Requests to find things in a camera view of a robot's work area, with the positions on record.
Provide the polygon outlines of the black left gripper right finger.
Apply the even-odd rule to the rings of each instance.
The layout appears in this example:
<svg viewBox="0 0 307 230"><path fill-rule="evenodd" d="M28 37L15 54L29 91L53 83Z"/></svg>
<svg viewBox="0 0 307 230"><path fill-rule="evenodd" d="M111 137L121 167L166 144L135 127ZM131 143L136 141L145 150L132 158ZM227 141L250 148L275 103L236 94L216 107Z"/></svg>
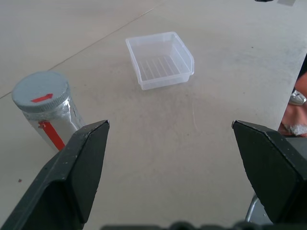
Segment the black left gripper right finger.
<svg viewBox="0 0 307 230"><path fill-rule="evenodd" d="M305 230L307 139L239 120L232 129L255 193L246 220L262 229Z"/></svg>

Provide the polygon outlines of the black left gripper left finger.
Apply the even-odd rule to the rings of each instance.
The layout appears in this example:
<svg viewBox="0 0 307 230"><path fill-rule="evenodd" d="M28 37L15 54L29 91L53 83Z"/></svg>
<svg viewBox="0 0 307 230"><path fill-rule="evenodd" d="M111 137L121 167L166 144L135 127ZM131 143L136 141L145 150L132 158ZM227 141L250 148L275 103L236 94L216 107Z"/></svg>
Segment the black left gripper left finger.
<svg viewBox="0 0 307 230"><path fill-rule="evenodd" d="M109 121L86 125L41 169L3 230L82 230L99 186Z"/></svg>

